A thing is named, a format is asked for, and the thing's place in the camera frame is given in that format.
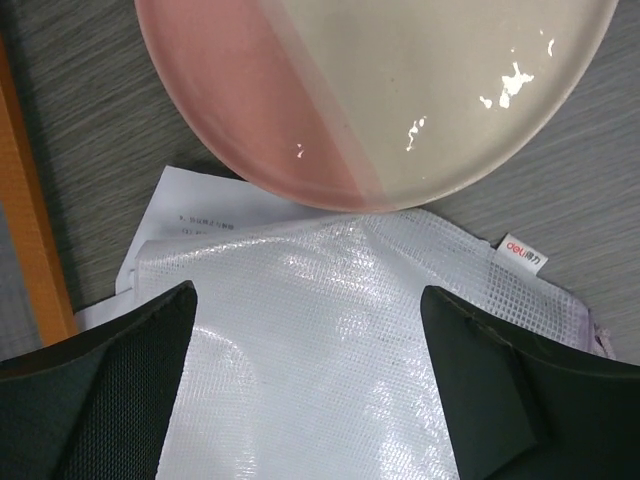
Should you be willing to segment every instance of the label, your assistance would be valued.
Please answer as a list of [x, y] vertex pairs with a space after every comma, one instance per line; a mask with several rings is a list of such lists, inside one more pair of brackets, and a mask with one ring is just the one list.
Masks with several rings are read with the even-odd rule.
[[507, 258], [510, 258], [521, 267], [536, 275], [538, 271], [544, 267], [549, 260], [537, 250], [529, 245], [522, 243], [516, 237], [508, 234], [498, 247], [498, 252]]

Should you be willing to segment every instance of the grid pattern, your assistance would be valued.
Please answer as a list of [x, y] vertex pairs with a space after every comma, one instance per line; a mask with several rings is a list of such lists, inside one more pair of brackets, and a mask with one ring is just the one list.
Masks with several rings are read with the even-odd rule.
[[457, 478], [424, 287], [589, 346], [584, 305], [500, 262], [420, 210], [147, 244], [139, 301], [199, 295], [159, 478]]

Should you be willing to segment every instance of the clear mesh pouch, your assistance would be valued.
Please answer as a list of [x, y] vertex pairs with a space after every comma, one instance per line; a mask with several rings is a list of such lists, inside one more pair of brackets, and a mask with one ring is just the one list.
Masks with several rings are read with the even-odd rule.
[[138, 301], [183, 280], [199, 303], [158, 478], [458, 478], [420, 317], [427, 285], [593, 343], [579, 300], [423, 210], [145, 244]]

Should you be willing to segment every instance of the wooden edge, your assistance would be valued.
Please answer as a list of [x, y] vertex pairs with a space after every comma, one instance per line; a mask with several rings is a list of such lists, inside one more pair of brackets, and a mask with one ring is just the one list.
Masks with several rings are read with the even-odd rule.
[[0, 202], [40, 337], [51, 345], [77, 327], [1, 37], [0, 164]]

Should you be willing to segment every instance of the red logo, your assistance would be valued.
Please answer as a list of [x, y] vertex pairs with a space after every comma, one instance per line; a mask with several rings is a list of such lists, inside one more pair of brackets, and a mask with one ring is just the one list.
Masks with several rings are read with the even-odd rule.
[[526, 257], [528, 252], [525, 248], [513, 242], [507, 243], [507, 249], [511, 250], [513, 253], [517, 255], [520, 255], [521, 257]]
[[533, 253], [531, 250], [527, 250], [526, 248], [521, 247], [515, 242], [507, 243], [507, 250], [511, 250], [519, 257], [525, 258], [531, 263], [535, 263], [536, 265], [540, 264], [540, 257], [538, 255]]

